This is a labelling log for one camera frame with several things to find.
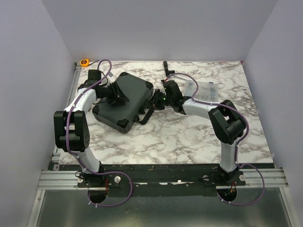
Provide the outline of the black poker chip case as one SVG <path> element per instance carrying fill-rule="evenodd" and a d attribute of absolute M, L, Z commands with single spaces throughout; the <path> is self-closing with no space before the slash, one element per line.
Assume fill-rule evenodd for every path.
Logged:
<path fill-rule="evenodd" d="M 117 96 L 92 108 L 94 117 L 122 132 L 129 132 L 139 112 L 153 94 L 153 84 L 127 72 L 122 72 L 110 85 Z"/>

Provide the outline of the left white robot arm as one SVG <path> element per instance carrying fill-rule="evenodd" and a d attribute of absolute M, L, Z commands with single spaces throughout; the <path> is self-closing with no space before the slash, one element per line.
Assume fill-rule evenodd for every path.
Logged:
<path fill-rule="evenodd" d="M 101 170 L 101 162 L 89 148 L 90 133 L 86 114 L 97 99 L 104 98 L 111 106 L 129 102 L 117 82 L 101 84 L 107 75 L 100 70 L 89 70 L 88 79 L 78 88 L 75 99 L 63 111 L 56 111 L 53 115 L 56 146 L 78 161 L 82 172 L 89 174 L 89 182 L 95 187 L 104 183 L 105 175 Z"/>

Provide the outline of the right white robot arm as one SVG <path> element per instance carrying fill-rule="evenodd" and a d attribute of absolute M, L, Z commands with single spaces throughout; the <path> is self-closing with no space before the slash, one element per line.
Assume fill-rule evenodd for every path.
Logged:
<path fill-rule="evenodd" d="M 193 96 L 185 96 L 173 81 L 163 81 L 164 91 L 154 91 L 147 108 L 164 110 L 171 107 L 175 112 L 183 115 L 194 115 L 210 120 L 216 137 L 221 142 L 221 161 L 218 173 L 218 181 L 223 185 L 229 185 L 235 180 L 237 166 L 237 146 L 247 127 L 246 120 L 235 108 L 232 101 L 224 100 L 221 103 L 209 103 L 199 101 Z"/>

